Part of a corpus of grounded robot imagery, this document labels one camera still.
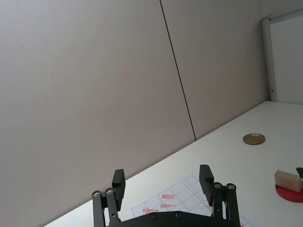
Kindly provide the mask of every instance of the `red marking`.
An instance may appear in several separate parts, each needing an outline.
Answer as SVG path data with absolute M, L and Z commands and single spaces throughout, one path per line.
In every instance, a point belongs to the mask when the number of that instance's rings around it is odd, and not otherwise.
M 158 210 L 154 210 L 154 209 L 148 209 L 148 208 L 143 208 L 143 212 L 145 212 L 146 214 L 149 214 L 149 213 L 153 213 L 153 212 L 158 212 Z
M 163 199 L 174 199 L 176 195 L 168 195 L 168 194 L 163 194 L 162 198 Z
M 276 192 L 283 199 L 290 202 L 303 202 L 303 190 L 300 193 L 297 193 L 276 185 Z
M 161 208 L 174 207 L 175 205 L 161 204 Z

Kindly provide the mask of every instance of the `black object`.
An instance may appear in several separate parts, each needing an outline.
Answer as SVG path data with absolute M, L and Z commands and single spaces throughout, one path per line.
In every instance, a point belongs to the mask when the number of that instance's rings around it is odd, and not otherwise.
M 303 178 L 303 168 L 300 168 L 300 167 L 297 167 L 296 168 L 297 172 L 298 172 L 298 175 Z
M 182 211 L 168 211 L 145 214 L 121 222 L 118 211 L 121 209 L 125 191 L 125 175 L 123 169 L 118 169 L 113 177 L 112 188 L 105 192 L 95 191 L 91 195 L 94 227 L 106 226 L 105 208 L 108 208 L 110 227 L 240 227 L 236 186 L 232 183 L 226 186 L 214 183 L 214 176 L 208 165 L 200 166 L 199 181 L 209 206 L 213 207 L 211 217 Z M 222 202 L 226 206 L 226 219 L 223 218 Z

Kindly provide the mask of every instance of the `gold lid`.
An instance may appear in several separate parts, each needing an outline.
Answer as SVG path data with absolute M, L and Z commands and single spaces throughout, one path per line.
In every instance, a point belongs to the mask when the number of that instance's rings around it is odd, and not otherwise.
M 265 136 L 258 133 L 247 134 L 243 137 L 243 141 L 249 145 L 258 145 L 265 141 Z

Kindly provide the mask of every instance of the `gray wall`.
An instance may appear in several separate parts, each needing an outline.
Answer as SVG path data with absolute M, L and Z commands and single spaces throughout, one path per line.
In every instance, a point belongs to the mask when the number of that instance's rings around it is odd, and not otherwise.
M 163 1 L 198 137 L 267 98 L 275 2 Z M 46 224 L 194 141 L 158 1 L 4 0 L 0 29 L 1 226 Z
M 260 20 L 303 1 L 162 2 L 197 139 L 268 98 Z
M 0 226 L 37 227 L 194 141 L 160 3 L 0 3 Z

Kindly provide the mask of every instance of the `table surface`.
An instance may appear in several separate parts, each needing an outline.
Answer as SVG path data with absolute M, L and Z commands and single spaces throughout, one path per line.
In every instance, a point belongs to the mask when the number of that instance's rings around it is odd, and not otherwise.
M 302 130 L 303 105 L 264 102 L 128 179 L 119 217 L 133 218 L 131 208 L 208 164 L 215 181 L 237 186 L 240 214 L 254 227 L 301 226 L 303 203 L 276 194 L 274 173 L 296 174 L 303 166 Z M 247 145 L 242 138 L 248 133 L 261 133 L 266 141 Z M 93 227 L 92 201 L 45 227 L 69 226 Z

